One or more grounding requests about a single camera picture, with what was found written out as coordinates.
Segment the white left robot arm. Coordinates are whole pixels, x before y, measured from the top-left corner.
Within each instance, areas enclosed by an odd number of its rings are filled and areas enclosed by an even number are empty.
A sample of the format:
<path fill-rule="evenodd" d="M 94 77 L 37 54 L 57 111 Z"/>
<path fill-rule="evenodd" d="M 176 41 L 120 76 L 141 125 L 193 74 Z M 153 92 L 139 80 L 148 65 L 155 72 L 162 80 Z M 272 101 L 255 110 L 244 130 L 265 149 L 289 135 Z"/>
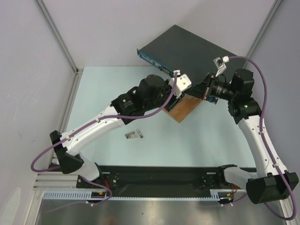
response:
<path fill-rule="evenodd" d="M 164 80 L 158 75 L 149 75 L 138 86 L 119 95 L 100 114 L 73 131 L 50 133 L 54 152 L 63 174 L 76 173 L 88 184 L 97 188 L 103 183 L 103 175 L 96 165 L 81 155 L 81 151 L 100 136 L 128 123 L 147 117 L 145 113 L 162 110 L 173 96 L 182 92 L 180 73 Z"/>

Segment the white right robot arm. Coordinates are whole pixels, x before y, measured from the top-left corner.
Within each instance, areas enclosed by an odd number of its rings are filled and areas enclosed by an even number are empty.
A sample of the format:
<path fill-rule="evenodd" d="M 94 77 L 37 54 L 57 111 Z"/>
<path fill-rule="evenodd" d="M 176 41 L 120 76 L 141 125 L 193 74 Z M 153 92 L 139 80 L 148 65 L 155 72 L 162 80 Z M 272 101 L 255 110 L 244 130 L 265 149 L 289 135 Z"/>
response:
<path fill-rule="evenodd" d="M 256 173 L 244 171 L 236 165 L 220 166 L 221 173 L 216 176 L 216 184 L 220 188 L 234 184 L 246 190 L 252 203 L 260 204 L 287 199 L 289 190 L 294 190 L 299 178 L 296 173 L 288 172 L 270 141 L 262 111 L 251 96 L 254 83 L 253 72 L 237 69 L 230 83 L 208 74 L 185 93 L 202 100 L 214 98 L 228 102 L 228 111 L 244 134 L 253 155 Z"/>

